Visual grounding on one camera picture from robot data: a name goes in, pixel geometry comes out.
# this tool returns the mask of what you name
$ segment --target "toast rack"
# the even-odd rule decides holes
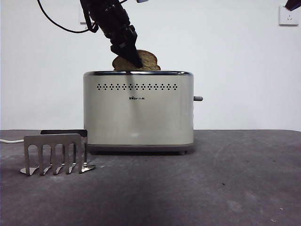
[[[73,130],[42,130],[40,135],[30,135],[24,137],[24,156],[25,168],[20,172],[31,176],[35,170],[39,169],[40,175],[43,176],[49,169],[52,169],[53,175],[57,175],[59,171],[65,167],[66,174],[70,174],[73,168],[77,165],[79,173],[83,173],[95,168],[95,165],[87,165],[87,151],[85,145],[87,142],[87,131],[85,129]],[[69,160],[69,146],[73,144],[73,158],[72,162]],[[29,146],[35,145],[38,149],[39,165],[37,167],[30,167],[29,160]],[[44,168],[43,163],[43,146],[50,146],[50,164]],[[57,145],[62,145],[63,160],[61,163],[57,162],[56,150]]]

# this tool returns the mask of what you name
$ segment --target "electrical outlet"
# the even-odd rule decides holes
[[[299,24],[299,11],[288,10],[284,5],[279,6],[279,25],[295,25]]]

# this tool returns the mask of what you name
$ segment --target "toast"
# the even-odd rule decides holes
[[[157,65],[158,60],[156,56],[146,50],[138,50],[138,55],[141,59],[143,67],[137,68],[126,59],[118,56],[113,60],[113,67],[115,71],[160,71],[160,66]]]

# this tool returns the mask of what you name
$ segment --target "toaster base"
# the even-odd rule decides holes
[[[178,152],[185,155],[186,151],[193,150],[193,143],[184,145],[91,145],[86,144],[86,150],[91,154],[103,152]]]

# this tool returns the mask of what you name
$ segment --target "white power cord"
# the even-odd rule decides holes
[[[15,144],[15,143],[24,142],[24,140],[3,140],[3,139],[0,139],[0,141],[3,142],[3,143],[7,143],[7,144]]]

